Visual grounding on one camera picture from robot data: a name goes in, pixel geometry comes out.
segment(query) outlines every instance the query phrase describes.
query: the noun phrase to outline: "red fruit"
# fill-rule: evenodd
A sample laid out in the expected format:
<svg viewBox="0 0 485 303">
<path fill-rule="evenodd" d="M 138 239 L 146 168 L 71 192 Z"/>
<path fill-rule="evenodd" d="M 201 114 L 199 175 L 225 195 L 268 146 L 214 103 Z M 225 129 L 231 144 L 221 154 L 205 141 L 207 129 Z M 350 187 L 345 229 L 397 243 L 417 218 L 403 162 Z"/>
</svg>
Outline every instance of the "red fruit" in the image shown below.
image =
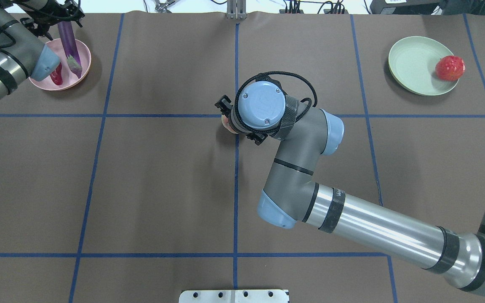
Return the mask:
<svg viewBox="0 0 485 303">
<path fill-rule="evenodd" d="M 464 74 L 465 62 L 458 56 L 446 56 L 435 65 L 435 73 L 441 80 L 456 81 Z"/>
<path fill-rule="evenodd" d="M 62 70 L 61 63 L 56 67 L 55 71 L 52 71 L 50 74 L 50 78 L 52 78 L 52 81 L 55 85 L 61 85 L 63 84 L 63 77 L 61 76 L 61 70 Z"/>
</svg>

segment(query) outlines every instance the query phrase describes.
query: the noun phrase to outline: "table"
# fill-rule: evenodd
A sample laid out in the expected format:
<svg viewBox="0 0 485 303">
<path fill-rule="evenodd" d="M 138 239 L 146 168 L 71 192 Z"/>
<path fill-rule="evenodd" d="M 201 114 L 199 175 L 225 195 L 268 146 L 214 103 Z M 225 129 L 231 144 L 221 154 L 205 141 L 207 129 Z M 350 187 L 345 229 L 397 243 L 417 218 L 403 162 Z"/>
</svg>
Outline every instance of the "table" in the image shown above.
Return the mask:
<svg viewBox="0 0 485 303">
<path fill-rule="evenodd" d="M 485 210 L 485 17 L 254 12 L 88 14 L 87 78 L 0 101 L 0 302 L 177 302 L 183 290 L 289 289 L 293 302 L 483 302 L 306 224 L 256 214 L 279 142 L 221 126 L 214 102 L 259 72 L 306 77 L 342 118 L 314 180 L 456 232 Z M 464 58 L 452 92 L 387 70 L 426 36 Z M 277 77 L 298 98 L 304 83 Z"/>
</svg>

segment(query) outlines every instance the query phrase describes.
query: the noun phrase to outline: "white bracket with holes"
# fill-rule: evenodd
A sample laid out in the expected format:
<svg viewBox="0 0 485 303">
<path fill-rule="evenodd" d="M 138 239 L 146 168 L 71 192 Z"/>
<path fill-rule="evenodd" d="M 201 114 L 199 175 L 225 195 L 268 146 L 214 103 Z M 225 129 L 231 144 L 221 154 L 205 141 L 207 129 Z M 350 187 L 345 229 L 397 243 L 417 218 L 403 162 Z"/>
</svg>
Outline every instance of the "white bracket with holes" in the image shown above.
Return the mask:
<svg viewBox="0 0 485 303">
<path fill-rule="evenodd" d="M 289 303 L 288 290 L 183 291 L 179 303 Z"/>
</svg>

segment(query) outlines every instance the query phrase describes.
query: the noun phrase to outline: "pink plate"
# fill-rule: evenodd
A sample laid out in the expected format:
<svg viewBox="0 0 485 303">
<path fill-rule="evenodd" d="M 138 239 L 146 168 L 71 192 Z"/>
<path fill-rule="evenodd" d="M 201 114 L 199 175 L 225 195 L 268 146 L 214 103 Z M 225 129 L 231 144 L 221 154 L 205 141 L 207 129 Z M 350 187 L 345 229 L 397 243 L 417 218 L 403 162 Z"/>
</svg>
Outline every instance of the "pink plate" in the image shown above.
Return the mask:
<svg viewBox="0 0 485 303">
<path fill-rule="evenodd" d="M 74 85 L 78 84 L 81 80 L 85 78 L 85 76 L 89 72 L 89 68 L 91 67 L 91 52 L 82 41 L 76 40 L 77 53 L 80 55 L 81 67 L 83 69 L 80 78 L 74 75 L 67 65 L 67 59 L 65 57 L 63 45 L 61 44 L 61 39 L 48 41 L 46 42 L 46 45 L 51 50 L 53 50 L 53 52 L 56 53 L 56 55 L 61 60 L 61 76 L 63 78 L 63 84 L 54 84 L 52 78 L 48 76 L 42 81 L 35 81 L 29 78 L 29 81 L 31 81 L 33 85 L 35 85 L 37 88 L 41 88 L 42 90 L 66 90 L 67 88 L 71 88 Z"/>
</svg>

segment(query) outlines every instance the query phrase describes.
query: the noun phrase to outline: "light green plate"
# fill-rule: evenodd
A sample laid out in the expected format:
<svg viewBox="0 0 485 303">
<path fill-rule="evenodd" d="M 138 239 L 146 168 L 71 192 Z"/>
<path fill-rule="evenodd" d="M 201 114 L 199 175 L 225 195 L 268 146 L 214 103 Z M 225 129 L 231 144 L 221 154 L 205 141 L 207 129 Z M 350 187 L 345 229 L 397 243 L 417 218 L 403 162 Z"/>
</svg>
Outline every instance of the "light green plate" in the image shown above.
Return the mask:
<svg viewBox="0 0 485 303">
<path fill-rule="evenodd" d="M 448 93 L 458 81 L 444 81 L 435 74 L 441 58 L 453 55 L 443 44 L 426 37 L 412 36 L 396 42 L 389 52 L 394 79 L 406 90 L 422 96 Z"/>
</svg>

